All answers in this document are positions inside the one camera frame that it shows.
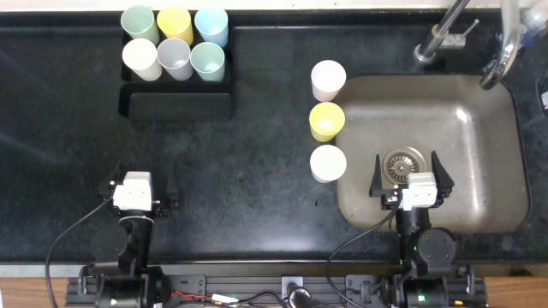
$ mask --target brown wooden surface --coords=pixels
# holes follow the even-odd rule
[[[485,279],[491,308],[548,307],[548,278],[492,277]],[[51,280],[63,307],[66,278]],[[43,278],[0,278],[3,308],[50,308]]]

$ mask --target stainless steel sink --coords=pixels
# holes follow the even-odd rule
[[[434,227],[481,233],[519,227],[529,199],[514,101],[504,86],[485,91],[479,81],[460,75],[347,81],[335,101],[346,115],[336,143],[348,162],[338,204],[350,223],[370,228],[388,214],[368,196],[377,154],[384,187],[392,187],[408,172],[431,171],[436,151],[455,187],[430,210]]]

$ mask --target faucet base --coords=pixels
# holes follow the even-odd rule
[[[414,48],[414,58],[424,64],[432,63],[434,61],[434,58],[436,57],[436,53],[434,52],[431,56],[423,56],[420,54],[420,46],[421,44],[418,44],[417,47]]]

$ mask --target white cup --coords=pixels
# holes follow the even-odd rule
[[[122,28],[133,39],[148,39],[154,44],[160,41],[154,13],[144,5],[135,5],[126,9],[120,19]]]
[[[312,93],[320,102],[330,102],[346,82],[346,71],[338,62],[324,60],[312,69]]]
[[[229,16],[224,9],[201,9],[194,25],[206,42],[224,47],[229,42]]]
[[[310,156],[312,176],[320,183],[329,183],[343,176],[346,171],[346,157],[334,145],[321,145]]]
[[[168,38],[160,43],[158,62],[176,80],[187,80],[194,72],[190,64],[190,47],[180,38]]]
[[[190,62],[204,81],[222,81],[224,78],[224,51],[219,45],[197,44],[190,53]]]
[[[136,38],[123,48],[122,60],[143,80],[154,81],[162,75],[162,67],[156,55],[156,46],[150,40]]]

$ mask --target white robot part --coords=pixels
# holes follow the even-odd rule
[[[116,186],[112,199],[120,210],[152,210],[151,173],[127,172],[123,184]]]
[[[436,203],[438,188],[432,172],[408,175],[408,188],[402,190],[400,209],[429,208]]]

